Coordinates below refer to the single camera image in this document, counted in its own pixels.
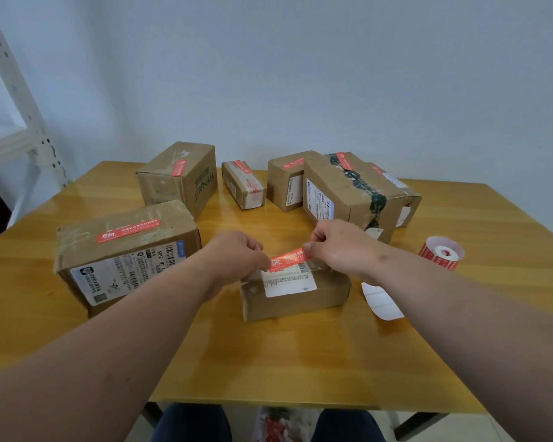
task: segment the wall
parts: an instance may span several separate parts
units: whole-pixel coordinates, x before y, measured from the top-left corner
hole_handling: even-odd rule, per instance
[[[0,24],[74,177],[176,140],[257,169],[346,150],[553,230],[553,0],[0,0]]]

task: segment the person's right arm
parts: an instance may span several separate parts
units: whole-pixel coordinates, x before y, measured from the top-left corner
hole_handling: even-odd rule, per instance
[[[553,440],[553,315],[340,220],[319,222],[303,248],[383,287],[513,438]]]

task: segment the table leg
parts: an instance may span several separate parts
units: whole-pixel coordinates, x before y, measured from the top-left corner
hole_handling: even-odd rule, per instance
[[[404,423],[393,429],[398,442],[405,442],[415,435],[433,426],[440,419],[448,416],[442,413],[416,413]]]
[[[158,406],[158,403],[147,402],[146,405],[143,407],[141,415],[146,418],[147,422],[151,425],[152,428],[155,428],[164,413]]]

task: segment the tabletop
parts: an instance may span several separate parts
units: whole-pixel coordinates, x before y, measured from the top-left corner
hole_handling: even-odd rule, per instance
[[[53,274],[56,230],[143,206],[141,166],[100,163],[0,235],[0,370],[87,320]],[[196,221],[203,244],[246,230],[273,257],[308,240],[302,208],[242,211],[219,175]],[[450,237],[466,252],[457,273],[553,313],[553,233],[485,184],[405,181],[423,200],[392,245],[415,253],[429,236]],[[484,412],[407,319],[375,317],[357,279],[343,306],[257,322],[243,321],[238,284],[224,288],[199,310],[152,400]]]

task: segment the small cardboard box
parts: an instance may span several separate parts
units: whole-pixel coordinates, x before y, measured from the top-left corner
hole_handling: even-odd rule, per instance
[[[399,215],[397,228],[400,226],[407,226],[411,221],[414,214],[416,214],[416,209],[420,206],[422,201],[422,196],[414,191],[411,187],[406,185],[404,182],[398,180],[395,177],[392,177],[387,173],[387,171],[381,169],[375,163],[369,163],[373,169],[380,173],[383,177],[387,178],[391,183],[397,186],[399,189],[406,193],[406,199],[404,200],[402,213]]]
[[[346,274],[317,259],[274,273],[258,270],[241,281],[243,320],[296,315],[342,305],[350,287]]]
[[[303,209],[313,221],[342,219],[391,241],[404,191],[349,152],[308,158],[304,166]]]
[[[217,190],[215,146],[175,142],[136,175],[147,206],[182,200],[197,218]]]
[[[303,205],[303,162],[319,155],[313,150],[268,160],[266,198],[284,212]]]
[[[221,163],[221,177],[240,208],[253,209],[264,205],[266,188],[245,161],[224,161]]]
[[[174,200],[59,228],[53,271],[93,316],[200,248],[192,215]]]

